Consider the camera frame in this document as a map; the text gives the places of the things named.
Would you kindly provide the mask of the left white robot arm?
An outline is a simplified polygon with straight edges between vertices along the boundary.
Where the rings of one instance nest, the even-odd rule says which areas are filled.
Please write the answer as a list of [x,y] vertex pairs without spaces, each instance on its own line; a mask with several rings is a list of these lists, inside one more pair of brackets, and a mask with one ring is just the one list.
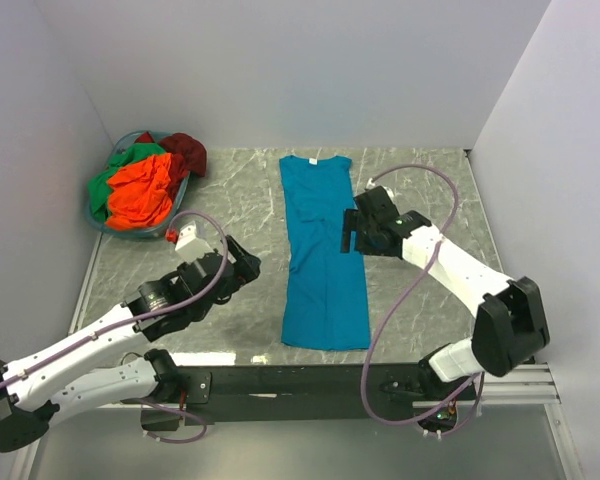
[[23,448],[86,410],[119,401],[164,402],[186,383],[171,355],[151,349],[115,368],[107,357],[154,342],[205,318],[260,275],[260,259],[227,237],[174,271],[141,284],[100,319],[20,360],[0,360],[0,452]]

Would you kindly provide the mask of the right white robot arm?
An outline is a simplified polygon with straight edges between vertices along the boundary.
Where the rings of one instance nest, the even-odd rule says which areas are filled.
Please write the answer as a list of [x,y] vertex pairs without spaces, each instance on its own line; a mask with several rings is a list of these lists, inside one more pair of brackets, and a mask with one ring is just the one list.
[[533,280],[514,280],[479,262],[419,212],[400,213],[382,186],[354,202],[344,213],[342,252],[395,257],[420,268],[475,319],[469,338],[442,346],[419,362],[408,391],[442,398],[472,375],[507,375],[549,344],[541,292]]

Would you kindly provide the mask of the blue t shirt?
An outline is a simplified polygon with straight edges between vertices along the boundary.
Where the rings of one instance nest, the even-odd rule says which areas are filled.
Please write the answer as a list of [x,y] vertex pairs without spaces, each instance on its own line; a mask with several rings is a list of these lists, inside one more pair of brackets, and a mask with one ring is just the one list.
[[341,251],[354,207],[352,161],[288,155],[279,160],[290,244],[281,341],[314,350],[365,350],[371,342],[364,261]]

